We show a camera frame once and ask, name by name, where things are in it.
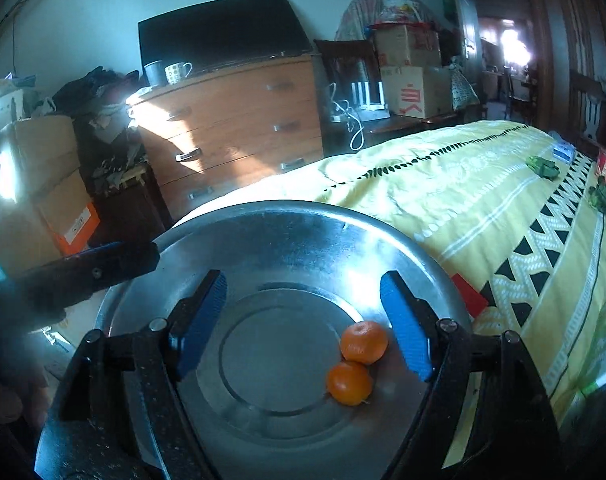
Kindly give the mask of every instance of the dresser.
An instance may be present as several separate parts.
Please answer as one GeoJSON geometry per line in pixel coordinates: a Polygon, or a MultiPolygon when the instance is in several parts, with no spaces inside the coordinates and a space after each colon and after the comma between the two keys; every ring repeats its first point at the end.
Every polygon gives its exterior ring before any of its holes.
{"type": "Polygon", "coordinates": [[[323,158],[309,56],[218,70],[130,102],[174,221],[323,158]]]}

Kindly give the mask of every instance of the black object on wall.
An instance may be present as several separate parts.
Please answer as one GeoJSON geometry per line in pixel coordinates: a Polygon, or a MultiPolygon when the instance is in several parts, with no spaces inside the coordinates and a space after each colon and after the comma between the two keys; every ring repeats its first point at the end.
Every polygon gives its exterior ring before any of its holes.
{"type": "Polygon", "coordinates": [[[215,0],[138,24],[141,61],[191,62],[193,73],[312,51],[288,0],[215,0]]]}

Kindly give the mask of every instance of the orange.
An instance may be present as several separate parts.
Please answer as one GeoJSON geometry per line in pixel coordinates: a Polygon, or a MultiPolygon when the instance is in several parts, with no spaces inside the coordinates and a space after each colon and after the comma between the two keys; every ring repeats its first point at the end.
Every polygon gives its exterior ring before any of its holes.
{"type": "Polygon", "coordinates": [[[387,349],[387,331],[374,321],[350,325],[341,336],[341,354],[348,361],[371,365],[387,349]]]}
{"type": "Polygon", "coordinates": [[[357,406],[372,393],[373,381],[362,364],[342,361],[327,373],[325,385],[341,404],[357,406]]]}

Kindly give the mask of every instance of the bed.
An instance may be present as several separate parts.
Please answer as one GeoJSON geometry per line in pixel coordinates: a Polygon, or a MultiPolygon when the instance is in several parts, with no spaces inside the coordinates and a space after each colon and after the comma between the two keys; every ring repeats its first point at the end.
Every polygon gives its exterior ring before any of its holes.
{"type": "MultiPolygon", "coordinates": [[[[484,335],[519,332],[557,422],[606,371],[606,217],[591,208],[593,161],[557,162],[554,181],[525,164],[554,141],[510,121],[480,121],[395,139],[310,164],[212,200],[208,211],[259,200],[310,200],[378,218],[419,242],[488,300],[484,335]]],[[[463,453],[474,411],[448,461],[463,453]]]]}

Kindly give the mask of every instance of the screw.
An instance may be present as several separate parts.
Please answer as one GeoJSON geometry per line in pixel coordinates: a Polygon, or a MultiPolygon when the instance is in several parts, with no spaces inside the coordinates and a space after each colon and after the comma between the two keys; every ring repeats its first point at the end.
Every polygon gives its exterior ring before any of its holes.
{"type": "Polygon", "coordinates": [[[95,328],[94,330],[90,330],[87,334],[85,334],[85,342],[86,343],[96,343],[100,336],[102,335],[102,332],[100,330],[98,330],[97,328],[95,328]]]}
{"type": "Polygon", "coordinates": [[[450,319],[449,317],[439,320],[439,328],[443,330],[443,332],[447,332],[448,334],[454,332],[456,329],[458,329],[458,327],[459,325],[457,324],[457,322],[453,319],[450,319]]]}
{"type": "Polygon", "coordinates": [[[506,341],[511,344],[518,343],[521,340],[521,336],[518,335],[514,330],[506,331],[506,341]]]}
{"type": "Polygon", "coordinates": [[[161,330],[164,330],[166,326],[167,321],[162,317],[157,317],[156,319],[151,320],[148,325],[152,332],[161,332],[161,330]]]}

